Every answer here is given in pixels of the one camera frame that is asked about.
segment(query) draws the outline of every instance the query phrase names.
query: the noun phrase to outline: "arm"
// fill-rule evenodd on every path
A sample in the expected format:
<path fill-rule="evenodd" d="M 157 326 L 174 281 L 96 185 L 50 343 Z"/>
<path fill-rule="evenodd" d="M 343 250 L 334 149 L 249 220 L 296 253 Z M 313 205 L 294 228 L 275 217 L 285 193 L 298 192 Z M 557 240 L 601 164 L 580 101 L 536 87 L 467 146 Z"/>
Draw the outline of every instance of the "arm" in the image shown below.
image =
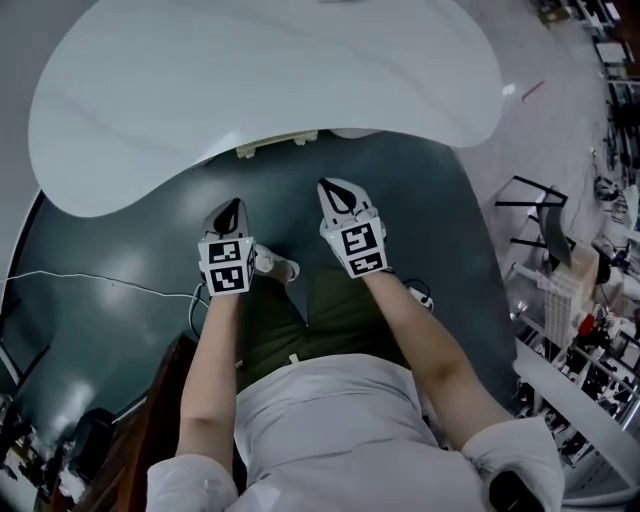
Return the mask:
<path fill-rule="evenodd" d="M 363 279 L 455 449 L 513 419 L 480 383 L 456 340 L 396 276 L 375 272 Z"/>
<path fill-rule="evenodd" d="M 176 455 L 198 454 L 231 474 L 236 414 L 235 345 L 239 295 L 211 301 L 182 392 Z"/>

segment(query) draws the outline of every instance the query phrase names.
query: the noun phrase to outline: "forearm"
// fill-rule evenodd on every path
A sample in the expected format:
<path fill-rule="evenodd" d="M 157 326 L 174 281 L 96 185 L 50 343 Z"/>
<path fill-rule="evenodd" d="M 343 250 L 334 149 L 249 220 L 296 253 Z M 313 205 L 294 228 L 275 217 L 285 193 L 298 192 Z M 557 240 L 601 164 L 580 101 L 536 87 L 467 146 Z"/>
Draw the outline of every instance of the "forearm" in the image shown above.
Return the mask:
<path fill-rule="evenodd" d="M 375 272 L 363 279 L 421 385 L 429 386 L 452 371 L 471 370 L 467 357 L 449 331 L 396 276 Z"/>
<path fill-rule="evenodd" d="M 236 411 L 235 346 L 239 295 L 216 297 L 182 392 L 177 454 L 199 453 L 231 465 Z"/>

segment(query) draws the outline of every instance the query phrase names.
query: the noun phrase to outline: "green pants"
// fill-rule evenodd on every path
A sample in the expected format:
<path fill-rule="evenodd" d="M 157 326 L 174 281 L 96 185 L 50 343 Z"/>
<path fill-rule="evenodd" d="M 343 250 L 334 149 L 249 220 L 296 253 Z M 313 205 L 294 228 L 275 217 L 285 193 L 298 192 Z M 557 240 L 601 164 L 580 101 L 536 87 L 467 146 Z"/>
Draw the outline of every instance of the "green pants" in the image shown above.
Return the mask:
<path fill-rule="evenodd" d="M 307 325 L 278 281 L 255 276 L 243 297 L 238 392 L 282 366 L 332 354 L 369 354 L 407 367 L 362 279 L 341 268 L 309 279 Z"/>

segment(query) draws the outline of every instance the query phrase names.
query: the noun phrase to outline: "black chair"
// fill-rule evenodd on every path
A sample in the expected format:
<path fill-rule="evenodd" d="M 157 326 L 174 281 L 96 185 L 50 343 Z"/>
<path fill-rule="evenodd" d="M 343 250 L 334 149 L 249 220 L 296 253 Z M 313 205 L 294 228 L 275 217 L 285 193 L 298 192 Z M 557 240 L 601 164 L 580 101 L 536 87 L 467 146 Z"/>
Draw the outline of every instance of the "black chair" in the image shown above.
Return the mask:
<path fill-rule="evenodd" d="M 512 238 L 511 243 L 529 245 L 532 247 L 542 247 L 549 251 L 549 254 L 560 263 L 571 268 L 571 250 L 575 247 L 575 242 L 567 238 L 562 231 L 562 210 L 567 203 L 568 197 L 553 188 L 545 187 L 535 181 L 514 176 L 512 180 L 519 181 L 525 185 L 537 188 L 545 192 L 541 202 L 535 201 L 496 201 L 496 206 L 535 206 L 538 217 L 529 215 L 529 218 L 538 223 L 540 234 L 544 243 L 531 240 Z"/>

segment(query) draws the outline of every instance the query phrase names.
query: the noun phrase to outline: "white shirt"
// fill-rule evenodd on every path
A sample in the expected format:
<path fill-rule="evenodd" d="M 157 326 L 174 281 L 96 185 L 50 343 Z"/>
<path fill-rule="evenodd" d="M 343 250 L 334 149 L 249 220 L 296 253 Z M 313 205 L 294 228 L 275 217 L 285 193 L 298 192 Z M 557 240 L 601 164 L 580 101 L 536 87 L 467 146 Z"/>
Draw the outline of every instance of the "white shirt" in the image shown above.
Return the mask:
<path fill-rule="evenodd" d="M 249 386 L 235 436 L 247 465 L 242 496 L 220 464 L 183 455 L 149 470 L 147 511 L 481 511 L 504 468 L 546 510 L 560 510 L 564 491 L 542 419 L 494 425 L 460 452 L 444 450 L 411 372 L 364 354 L 295 363 Z"/>

